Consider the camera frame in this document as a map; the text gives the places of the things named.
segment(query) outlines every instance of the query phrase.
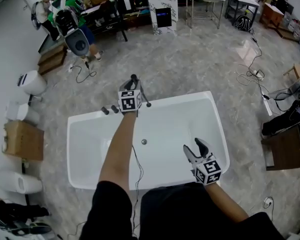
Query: gray tile floor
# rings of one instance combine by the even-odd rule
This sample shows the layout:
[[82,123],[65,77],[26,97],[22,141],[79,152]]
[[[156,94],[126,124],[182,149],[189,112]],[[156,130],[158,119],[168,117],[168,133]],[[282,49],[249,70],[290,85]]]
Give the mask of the gray tile floor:
[[[274,30],[254,23],[255,37],[262,49],[253,69],[262,69],[262,84],[269,91],[282,89],[294,81],[294,74],[283,76],[293,63],[300,63],[300,46],[281,39]],[[50,210],[50,222],[56,233],[67,239],[76,225],[84,222],[91,207],[93,191],[71,187],[67,175],[66,134],[69,116],[98,111],[114,104],[118,87],[136,74],[150,100],[211,91],[222,121],[230,156],[230,168],[221,186],[250,215],[263,211],[262,200],[275,201],[273,223],[286,236],[300,225],[300,169],[266,171],[265,154],[260,143],[261,122],[270,118],[263,105],[259,88],[237,82],[245,73],[258,47],[246,32],[236,30],[221,19],[218,30],[211,20],[194,20],[193,29],[185,25],[183,14],[177,24],[177,36],[154,36],[151,26],[127,32],[98,42],[105,51],[101,62],[93,62],[95,77],[76,83],[78,69],[69,71],[75,58],[69,54],[64,66],[45,76],[48,88],[42,103],[33,102],[41,114],[39,127],[44,134],[44,161],[32,163],[31,174],[43,181],[44,191],[31,197]],[[82,80],[87,70],[82,62]],[[271,103],[272,110],[279,113]],[[136,193],[131,192],[131,200]],[[271,217],[271,209],[266,212]]]

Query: cable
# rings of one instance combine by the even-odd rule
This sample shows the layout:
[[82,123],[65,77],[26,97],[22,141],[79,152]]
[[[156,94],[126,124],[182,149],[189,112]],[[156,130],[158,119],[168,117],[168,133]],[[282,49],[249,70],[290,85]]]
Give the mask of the cable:
[[[296,92],[298,92],[299,90],[300,90],[300,86],[299,86],[297,89],[295,89],[293,93],[289,94],[288,97],[294,95],[294,94],[295,94]],[[283,101],[283,100],[285,100],[285,99],[287,98],[287,97],[285,97],[285,98],[283,98],[283,99],[278,99],[278,96],[279,96],[280,94],[285,94],[285,95],[287,95],[287,93],[285,93],[285,92],[279,92],[279,93],[275,96],[274,100],[275,100],[276,107],[277,107],[281,112],[287,112],[287,111],[289,110],[289,108],[288,108],[287,110],[282,110],[282,109],[279,107],[278,101]]]
[[96,71],[90,72],[90,68],[87,66],[87,64],[86,64],[86,67],[87,67],[87,69],[88,69],[89,74],[88,74],[88,75],[86,76],[86,78],[83,79],[82,81],[78,81],[78,77],[79,77],[79,75],[80,75],[80,73],[81,73],[81,71],[82,71],[82,67],[81,67],[81,66],[78,66],[78,65],[73,65],[72,67],[70,67],[71,70],[72,70],[73,68],[80,68],[79,73],[78,73],[78,75],[77,75],[76,78],[75,78],[75,81],[77,82],[77,84],[83,83],[88,77],[94,77],[94,76],[97,74]]
[[66,239],[69,240],[69,236],[74,236],[74,237],[75,237],[75,236],[78,234],[78,227],[79,227],[80,225],[86,223],[86,222],[87,222],[87,221],[84,221],[84,222],[81,222],[81,223],[79,223],[78,225],[76,225],[75,233],[74,233],[74,234],[70,234],[70,233],[67,234],[67,235],[66,235]]
[[289,120],[290,121],[292,121],[291,120],[291,116],[294,114],[294,112],[296,112],[296,110],[294,110],[292,113],[291,113],[291,115],[289,116]]
[[271,212],[271,221],[273,221],[274,219],[274,209],[275,209],[275,200],[272,198],[272,196],[268,196],[264,201],[263,201],[263,209],[268,209],[270,206],[271,206],[271,202],[270,204],[266,207],[265,204],[266,204],[266,201],[268,199],[271,199],[272,200],[272,212]]
[[[242,85],[244,85],[244,86],[248,86],[251,82],[255,82],[257,85],[259,85],[260,87],[263,87],[268,93],[270,93],[270,92],[268,91],[268,89],[267,89],[265,86],[263,86],[262,84],[259,84],[259,82],[257,81],[258,77],[254,76],[254,75],[247,76],[247,74],[239,73],[237,70],[235,70],[235,73],[238,75],[238,76],[236,77],[236,80],[237,80],[240,84],[242,84]],[[239,81],[239,77],[242,77],[242,78],[246,79],[246,80],[248,81],[248,83],[243,83],[243,82]]]
[[[237,71],[235,71],[235,72],[238,74],[238,76],[236,77],[236,80],[237,80],[240,84],[242,84],[242,85],[244,85],[244,86],[249,85],[251,82],[255,82],[255,83],[259,86],[261,96],[264,97],[261,87],[263,87],[264,89],[266,89],[268,93],[269,93],[269,91],[268,91],[268,89],[267,89],[266,87],[264,87],[263,85],[260,84],[259,77],[258,77],[257,75],[258,75],[259,72],[261,72],[261,73],[263,74],[263,78],[264,78],[264,77],[265,77],[265,73],[260,69],[260,70],[258,70],[258,71],[256,72],[256,74],[255,74],[255,73],[251,70],[251,66],[253,65],[255,59],[261,57],[263,53],[262,53],[262,50],[261,50],[261,48],[260,48],[260,46],[259,46],[259,44],[258,44],[258,41],[256,40],[256,38],[255,38],[255,36],[254,36],[254,31],[252,30],[252,31],[249,32],[249,33],[250,33],[250,35],[252,35],[251,40],[254,41],[254,42],[256,43],[256,45],[258,46],[258,48],[259,48],[259,50],[260,50],[260,54],[257,55],[257,56],[255,56],[255,57],[253,58],[253,60],[252,60],[252,62],[251,62],[251,64],[250,64],[250,66],[246,66],[246,65],[240,64],[240,65],[242,65],[242,66],[247,67],[247,68],[248,68],[248,71],[246,72],[246,74],[238,73]],[[249,82],[248,82],[247,84],[244,84],[244,83],[242,83],[242,82],[240,82],[240,81],[238,80],[239,77],[243,77],[244,79],[248,80]]]
[[136,207],[137,207],[137,203],[139,201],[139,182],[141,181],[141,179],[143,178],[144,176],[144,169],[142,168],[139,160],[138,160],[138,157],[137,157],[137,153],[136,153],[136,150],[135,150],[135,147],[134,145],[132,145],[132,148],[133,148],[133,152],[134,152],[134,156],[135,156],[135,160],[136,160],[136,163],[140,169],[140,175],[139,175],[139,179],[138,181],[135,183],[135,189],[136,189],[136,201],[135,201],[135,204],[133,206],[133,217],[132,217],[132,227],[133,227],[133,230],[132,230],[132,235],[135,235],[135,229],[140,225],[140,223],[138,225],[135,226],[135,217],[136,217]]

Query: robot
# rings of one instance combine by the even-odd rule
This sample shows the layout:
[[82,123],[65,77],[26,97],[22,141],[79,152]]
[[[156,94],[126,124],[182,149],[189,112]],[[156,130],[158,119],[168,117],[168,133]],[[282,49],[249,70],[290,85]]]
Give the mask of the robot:
[[123,114],[137,111],[142,105],[142,97],[146,101],[146,106],[148,108],[151,107],[151,103],[148,101],[141,86],[141,81],[135,74],[132,74],[131,79],[120,86],[118,96],[119,108]]
[[196,156],[187,145],[183,145],[183,151],[189,163],[192,164],[193,175],[204,186],[217,182],[222,170],[212,152],[210,145],[203,139],[195,138],[199,147],[200,156]]

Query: black cable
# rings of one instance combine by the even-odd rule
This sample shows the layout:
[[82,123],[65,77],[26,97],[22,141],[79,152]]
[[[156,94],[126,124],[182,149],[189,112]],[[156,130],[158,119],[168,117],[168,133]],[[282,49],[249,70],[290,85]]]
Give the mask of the black cable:
[[246,72],[246,76],[247,76],[247,77],[252,77],[252,76],[254,76],[254,77],[256,78],[256,80],[257,80],[256,83],[257,83],[257,85],[259,86],[261,96],[264,96],[263,93],[262,93],[262,89],[261,89],[260,82],[259,82],[259,77],[257,76],[257,74],[258,74],[259,72],[262,72],[262,70],[261,70],[261,69],[258,70],[258,71],[256,72],[256,74],[251,70],[251,67],[252,67],[252,65],[253,65],[253,63],[254,63],[254,61],[255,61],[255,59],[261,57],[263,53],[262,53],[262,50],[261,50],[261,48],[260,48],[260,46],[259,46],[259,44],[258,44],[257,39],[256,39],[255,36],[254,36],[254,31],[252,30],[252,31],[249,32],[249,33],[250,33],[250,35],[252,35],[251,40],[254,41],[254,42],[256,43],[256,45],[258,46],[258,48],[259,48],[259,50],[260,50],[260,54],[257,55],[257,56],[255,56],[255,57],[253,58],[253,60],[252,60],[252,62],[251,62],[251,64],[250,64],[250,66],[246,66],[246,65],[243,65],[243,66],[245,66],[245,67],[248,68],[248,71]]
[[135,234],[135,229],[140,225],[140,223],[138,225],[135,226],[135,217],[136,217],[136,207],[137,207],[137,204],[138,204],[138,201],[139,201],[139,182],[141,181],[141,179],[143,178],[144,176],[144,169],[142,168],[139,160],[138,160],[138,157],[137,157],[137,153],[136,153],[136,150],[135,150],[135,147],[134,145],[132,145],[132,148],[133,148],[133,152],[134,152],[134,156],[135,156],[135,160],[136,160],[136,163],[140,169],[140,175],[139,175],[139,179],[138,181],[135,183],[135,189],[136,189],[136,201],[135,201],[135,204],[133,206],[133,217],[132,217],[132,227],[133,227],[133,230],[132,230],[132,234],[133,235],[136,235]]
[[75,78],[75,81],[76,81],[78,84],[83,83],[85,80],[87,80],[88,77],[94,77],[94,76],[97,74],[96,71],[90,72],[90,68],[87,67],[89,74],[88,74],[88,75],[86,76],[86,78],[83,79],[82,81],[78,81],[78,77],[79,77],[79,75],[80,75],[80,73],[81,73],[81,71],[82,71],[82,67],[81,67],[81,66],[74,65],[74,66],[72,66],[70,69],[73,69],[73,68],[75,68],[75,67],[80,68],[79,73],[78,73],[78,75],[77,75],[76,78]]
[[272,196],[268,196],[264,201],[263,201],[263,209],[268,209],[271,206],[271,203],[266,207],[266,201],[268,199],[272,200],[272,212],[271,212],[271,221],[274,219],[274,209],[275,209],[275,200],[273,199]]
[[84,222],[81,222],[81,223],[79,223],[78,225],[76,225],[76,229],[75,229],[75,233],[74,234],[67,234],[66,235],[66,239],[67,240],[69,240],[69,236],[76,236],[77,234],[78,234],[78,227],[81,225],[81,224],[84,224],[84,223],[86,223],[87,221],[84,221]]
[[[298,92],[299,90],[300,90],[300,86],[299,86],[297,89],[295,89],[293,93],[289,94],[288,97],[294,95],[294,94],[295,94],[296,92]],[[279,107],[278,101],[284,101],[284,100],[287,98],[287,97],[285,97],[285,98],[282,98],[282,99],[278,99],[278,96],[279,96],[280,94],[285,94],[285,95],[287,95],[287,93],[285,93],[285,92],[279,92],[279,93],[275,96],[274,100],[275,100],[276,107],[277,107],[281,112],[287,112],[287,111],[289,110],[289,108],[288,108],[287,110],[282,110],[282,109]]]

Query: black bag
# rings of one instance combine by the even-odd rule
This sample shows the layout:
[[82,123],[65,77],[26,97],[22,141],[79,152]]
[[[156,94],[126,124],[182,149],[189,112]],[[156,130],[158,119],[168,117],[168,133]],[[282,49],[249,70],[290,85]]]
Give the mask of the black bag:
[[239,16],[234,22],[234,26],[238,30],[246,31],[246,32],[251,31],[252,29],[251,25],[252,25],[251,19],[249,19],[249,17],[246,15]]
[[32,5],[32,9],[31,9],[31,21],[36,30],[40,29],[40,27],[41,27],[41,23],[38,21],[37,14],[36,14],[36,7],[37,7],[38,3],[39,2],[35,2]]

